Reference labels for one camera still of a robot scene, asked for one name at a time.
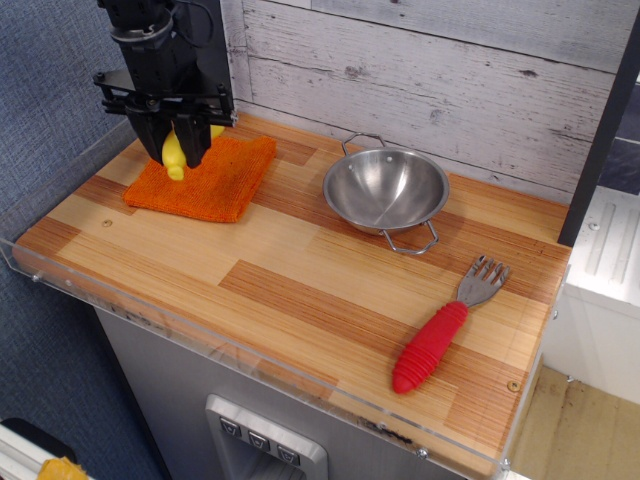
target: metal bowl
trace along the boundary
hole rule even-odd
[[[349,154],[347,143],[357,136],[377,138],[382,148]],[[384,235],[395,252],[421,255],[438,243],[431,224],[449,197],[449,180],[430,158],[413,150],[387,147],[379,135],[356,133],[342,142],[345,157],[324,178],[329,206],[358,230]],[[420,225],[433,240],[420,250],[398,248],[391,235]]]

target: wooden countertop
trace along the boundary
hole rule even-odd
[[[235,349],[267,381],[295,384],[365,427],[384,422],[379,434],[427,446],[471,476],[490,475],[522,395],[507,385],[527,382],[568,262],[570,249],[556,243],[567,208],[450,175],[449,201],[433,218],[440,243],[401,255],[324,201],[339,141],[248,115],[225,135],[278,143],[239,223],[126,206],[121,194],[147,161],[135,142],[25,233],[14,256],[71,293],[215,352]],[[398,244],[419,248],[429,235],[418,228]],[[511,277],[471,310],[434,375],[396,395],[397,356],[455,298],[480,254],[509,264]]]

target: red fork handle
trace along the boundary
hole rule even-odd
[[[420,329],[393,369],[396,393],[410,392],[433,373],[468,313],[469,307],[462,302],[447,303]]]

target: wood panel wall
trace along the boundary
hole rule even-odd
[[[239,110],[568,203],[640,0],[221,3]]]

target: button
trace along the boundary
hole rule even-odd
[[[256,448],[259,448],[260,450],[263,450],[265,452],[268,452],[269,450],[271,450],[271,445],[269,445],[269,440],[267,440],[261,435],[258,435],[255,432],[251,432],[251,431],[249,432],[249,441],[251,442],[251,445],[253,445]]]
[[[220,417],[220,425],[222,425],[222,429],[227,432],[229,435],[233,437],[242,436],[242,432],[240,431],[240,426],[233,423],[231,420],[227,420],[226,418]]]
[[[300,465],[300,455],[293,450],[284,448],[282,445],[278,445],[278,456],[281,460],[284,460],[291,465]]]

